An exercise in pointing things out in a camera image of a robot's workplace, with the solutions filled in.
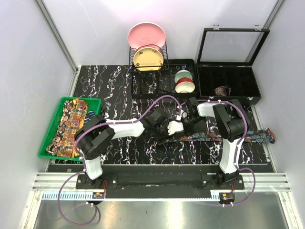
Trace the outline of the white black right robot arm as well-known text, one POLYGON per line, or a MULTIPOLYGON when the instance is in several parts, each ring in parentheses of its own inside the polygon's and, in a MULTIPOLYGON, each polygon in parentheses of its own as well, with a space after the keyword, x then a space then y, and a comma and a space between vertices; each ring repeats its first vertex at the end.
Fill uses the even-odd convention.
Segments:
POLYGON ((238 99, 230 101, 206 101, 198 103, 196 98, 186 101, 188 115, 183 118, 183 126, 188 129, 204 117, 216 120, 219 134, 223 140, 222 158, 216 173, 216 183, 222 189, 229 188, 239 175, 238 157, 250 121, 238 99))

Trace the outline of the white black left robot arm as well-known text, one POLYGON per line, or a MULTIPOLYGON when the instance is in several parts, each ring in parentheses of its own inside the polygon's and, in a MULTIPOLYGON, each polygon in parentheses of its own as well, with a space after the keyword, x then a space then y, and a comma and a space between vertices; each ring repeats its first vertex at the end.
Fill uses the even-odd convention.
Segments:
POLYGON ((152 135, 158 139, 168 138, 173 134, 174 122, 163 111, 145 115, 143 118, 130 120, 105 119, 101 114, 93 117, 76 132, 75 147, 81 153, 86 183, 93 189, 103 183, 103 171, 100 157, 114 139, 152 135))

